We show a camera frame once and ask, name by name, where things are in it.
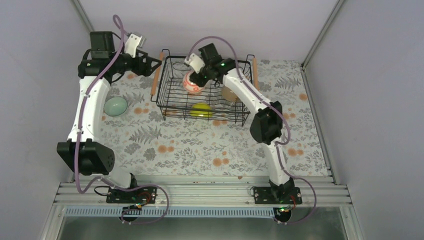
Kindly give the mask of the pink patterned bowl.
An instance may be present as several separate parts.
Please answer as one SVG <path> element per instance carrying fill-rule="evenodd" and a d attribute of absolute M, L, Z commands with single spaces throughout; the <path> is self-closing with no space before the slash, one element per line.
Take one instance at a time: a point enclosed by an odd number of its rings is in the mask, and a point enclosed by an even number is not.
<path fill-rule="evenodd" d="M 190 80 L 190 76 L 194 71 L 187 72 L 182 79 L 183 88 L 191 95 L 199 95 L 205 87 L 200 87 Z"/>

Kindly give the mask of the yellow-green bowl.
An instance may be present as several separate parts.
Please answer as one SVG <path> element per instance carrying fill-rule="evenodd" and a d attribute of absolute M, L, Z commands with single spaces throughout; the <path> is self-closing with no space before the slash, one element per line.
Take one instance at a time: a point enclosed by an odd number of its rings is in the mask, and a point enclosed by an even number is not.
<path fill-rule="evenodd" d="M 195 103 L 189 110 L 192 117 L 210 118 L 213 116 L 212 108 L 206 103 Z"/>

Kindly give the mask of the light green bowl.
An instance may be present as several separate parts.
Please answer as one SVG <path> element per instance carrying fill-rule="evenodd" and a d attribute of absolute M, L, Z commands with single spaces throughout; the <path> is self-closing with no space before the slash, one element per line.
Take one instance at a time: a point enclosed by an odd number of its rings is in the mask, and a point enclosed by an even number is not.
<path fill-rule="evenodd" d="M 125 113 L 128 108 L 128 102 L 126 99 L 120 96 L 115 96 L 108 99 L 103 107 L 103 111 L 110 117 L 118 117 Z"/>

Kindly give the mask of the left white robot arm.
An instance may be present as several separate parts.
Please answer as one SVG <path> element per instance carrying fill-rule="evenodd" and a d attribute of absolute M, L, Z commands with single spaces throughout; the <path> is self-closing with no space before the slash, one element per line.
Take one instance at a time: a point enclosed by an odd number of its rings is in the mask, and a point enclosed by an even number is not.
<path fill-rule="evenodd" d="M 100 123 L 108 92 L 116 74 L 131 71 L 149 77 L 162 62 L 141 51 L 146 39 L 138 33 L 126 33 L 119 49 L 115 49 L 111 31 L 92 31 L 90 49 L 78 65 L 79 99 L 75 119 L 65 142 L 58 142 L 56 151 L 74 173 L 77 191 L 84 194 L 80 176 L 94 176 L 90 181 L 102 181 L 119 196 L 131 203 L 139 197 L 136 178 L 115 165 L 114 151 L 101 144 Z"/>

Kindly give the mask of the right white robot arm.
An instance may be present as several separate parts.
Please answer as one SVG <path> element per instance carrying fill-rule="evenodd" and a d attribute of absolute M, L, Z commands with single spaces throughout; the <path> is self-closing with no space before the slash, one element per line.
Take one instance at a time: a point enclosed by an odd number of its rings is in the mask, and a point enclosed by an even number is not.
<path fill-rule="evenodd" d="M 271 198 L 278 204 L 284 203 L 295 184 L 293 178 L 284 172 L 286 165 L 278 149 L 279 145 L 288 143 L 281 140 L 283 128 L 288 127 L 282 115 L 281 103 L 272 102 L 262 95 L 240 71 L 238 61 L 222 58 L 214 44 L 199 48 L 199 53 L 191 53 L 184 61 L 192 68 L 188 74 L 190 82 L 203 87 L 209 81 L 217 80 L 229 88 L 253 114 L 249 131 L 265 153 Z"/>

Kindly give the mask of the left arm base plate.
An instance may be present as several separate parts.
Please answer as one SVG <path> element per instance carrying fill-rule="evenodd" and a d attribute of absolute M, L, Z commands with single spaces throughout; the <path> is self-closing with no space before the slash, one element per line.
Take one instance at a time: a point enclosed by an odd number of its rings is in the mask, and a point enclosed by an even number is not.
<path fill-rule="evenodd" d="M 156 201 L 157 188 L 147 186 L 135 191 L 123 191 L 110 188 L 107 193 L 106 202 L 108 204 L 130 204 L 144 205 L 154 204 Z"/>

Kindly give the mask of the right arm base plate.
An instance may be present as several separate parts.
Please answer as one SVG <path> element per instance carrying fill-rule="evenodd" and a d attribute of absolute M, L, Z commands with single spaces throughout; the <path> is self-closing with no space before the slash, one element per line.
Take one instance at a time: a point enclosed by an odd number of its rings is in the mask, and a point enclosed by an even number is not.
<path fill-rule="evenodd" d="M 299 187 L 292 187 L 284 193 L 277 193 L 271 187 L 253 186 L 252 196 L 257 205 L 300 205 L 303 203 Z"/>

